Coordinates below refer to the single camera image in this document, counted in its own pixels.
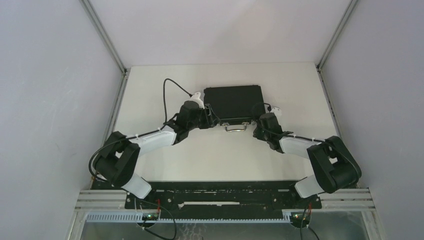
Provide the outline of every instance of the gray wall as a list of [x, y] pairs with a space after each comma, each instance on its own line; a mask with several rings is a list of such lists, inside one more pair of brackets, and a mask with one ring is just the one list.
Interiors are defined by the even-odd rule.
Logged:
[[422, 239], [424, 1], [362, 0], [323, 75], [388, 239]]
[[0, 2], [0, 238], [63, 239], [120, 72], [77, 0]]
[[91, 1], [130, 67], [317, 63], [350, 0]]

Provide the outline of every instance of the white tabletop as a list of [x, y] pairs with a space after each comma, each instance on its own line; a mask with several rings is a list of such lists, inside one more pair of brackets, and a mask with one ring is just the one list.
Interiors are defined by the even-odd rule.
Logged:
[[[281, 108], [284, 131], [325, 139], [336, 135], [326, 98], [312, 62], [133, 66], [115, 131], [134, 135], [164, 122], [162, 84], [165, 78], [194, 93], [207, 87], [260, 85], [263, 100]], [[168, 117], [189, 97], [166, 84]], [[177, 145], [140, 156], [135, 172], [148, 181], [299, 180], [313, 174], [308, 159], [281, 154], [245, 132], [224, 127], [195, 129]]]

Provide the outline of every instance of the silver handle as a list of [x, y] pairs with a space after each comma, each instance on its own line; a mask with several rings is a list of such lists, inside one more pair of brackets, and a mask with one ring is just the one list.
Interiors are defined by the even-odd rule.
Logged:
[[248, 128], [248, 124], [249, 124], [249, 123], [247, 123], [247, 122], [243, 122], [242, 124], [243, 124], [243, 126], [244, 126], [244, 128], [243, 128], [243, 129], [240, 129], [240, 128], [236, 128], [236, 129], [228, 129], [229, 124], [225, 124], [225, 125], [224, 125], [224, 126], [225, 126], [225, 131], [226, 131], [227, 133], [232, 133], [232, 132], [244, 132], [244, 131], [246, 131], [246, 129]]

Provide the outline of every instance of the glass panel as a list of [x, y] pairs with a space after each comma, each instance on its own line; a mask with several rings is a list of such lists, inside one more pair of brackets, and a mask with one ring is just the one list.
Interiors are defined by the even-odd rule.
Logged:
[[[299, 240], [289, 223], [178, 223], [177, 240]], [[361, 212], [313, 212], [310, 227], [322, 240], [369, 240]], [[172, 223], [157, 223], [151, 231], [171, 238]], [[317, 238], [304, 228], [304, 240]], [[85, 223], [83, 240], [158, 240], [136, 223]]]

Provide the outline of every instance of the red wire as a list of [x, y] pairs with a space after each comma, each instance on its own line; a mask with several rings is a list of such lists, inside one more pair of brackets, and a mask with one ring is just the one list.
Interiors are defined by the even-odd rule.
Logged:
[[157, 202], [157, 205], [159, 205], [159, 206], [157, 207], [157, 214], [159, 214], [159, 212], [161, 211], [161, 207], [160, 207], [160, 205], [161, 205], [161, 200], [160, 200], [160, 199], [158, 199], [156, 202]]
[[309, 203], [309, 215], [312, 214], [312, 202]]

